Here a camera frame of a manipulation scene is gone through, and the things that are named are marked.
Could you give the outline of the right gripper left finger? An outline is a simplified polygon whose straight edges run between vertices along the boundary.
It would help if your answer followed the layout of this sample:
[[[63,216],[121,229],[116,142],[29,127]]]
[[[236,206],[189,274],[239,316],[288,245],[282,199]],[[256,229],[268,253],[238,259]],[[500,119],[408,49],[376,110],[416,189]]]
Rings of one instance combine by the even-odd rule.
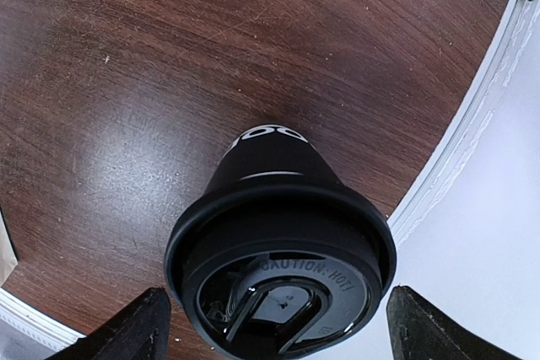
[[[167,292],[151,287],[98,329],[49,359],[165,359],[170,317]]]

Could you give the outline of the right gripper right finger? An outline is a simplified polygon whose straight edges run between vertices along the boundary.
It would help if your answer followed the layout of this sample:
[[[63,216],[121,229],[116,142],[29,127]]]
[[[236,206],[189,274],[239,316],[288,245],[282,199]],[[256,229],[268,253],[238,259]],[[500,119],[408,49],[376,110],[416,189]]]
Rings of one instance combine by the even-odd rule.
[[[457,324],[409,286],[392,289],[386,316],[395,359],[517,359]]]

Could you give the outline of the black plastic cup lid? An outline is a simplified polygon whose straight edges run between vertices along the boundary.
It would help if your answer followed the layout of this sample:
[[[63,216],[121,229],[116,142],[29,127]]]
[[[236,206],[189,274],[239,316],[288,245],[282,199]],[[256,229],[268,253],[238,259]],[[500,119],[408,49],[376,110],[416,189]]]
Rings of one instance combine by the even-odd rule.
[[[164,258],[194,329],[234,359],[296,359],[348,339],[396,267],[385,218],[352,191],[209,193],[180,216]]]

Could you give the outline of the cream paper bag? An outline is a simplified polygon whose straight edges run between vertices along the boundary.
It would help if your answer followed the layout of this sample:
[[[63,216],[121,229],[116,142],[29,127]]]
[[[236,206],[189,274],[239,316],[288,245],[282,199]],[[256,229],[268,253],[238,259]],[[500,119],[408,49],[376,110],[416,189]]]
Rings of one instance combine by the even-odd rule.
[[[8,280],[19,263],[14,242],[3,212],[0,213],[0,286]]]

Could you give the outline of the black paper coffee cup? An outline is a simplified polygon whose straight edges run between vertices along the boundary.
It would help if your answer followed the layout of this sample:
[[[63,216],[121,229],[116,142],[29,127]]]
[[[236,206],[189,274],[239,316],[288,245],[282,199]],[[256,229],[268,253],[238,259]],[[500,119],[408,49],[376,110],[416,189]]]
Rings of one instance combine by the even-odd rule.
[[[332,168],[299,132],[263,124],[241,133],[227,148],[206,191],[265,175],[303,175],[338,183]]]

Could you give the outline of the aluminium front rail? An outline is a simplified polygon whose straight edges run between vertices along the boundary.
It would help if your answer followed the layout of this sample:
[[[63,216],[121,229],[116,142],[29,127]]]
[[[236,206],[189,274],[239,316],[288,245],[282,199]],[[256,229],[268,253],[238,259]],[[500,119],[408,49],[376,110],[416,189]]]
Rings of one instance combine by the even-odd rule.
[[[41,313],[3,288],[1,321],[54,352],[85,338],[84,334]]]

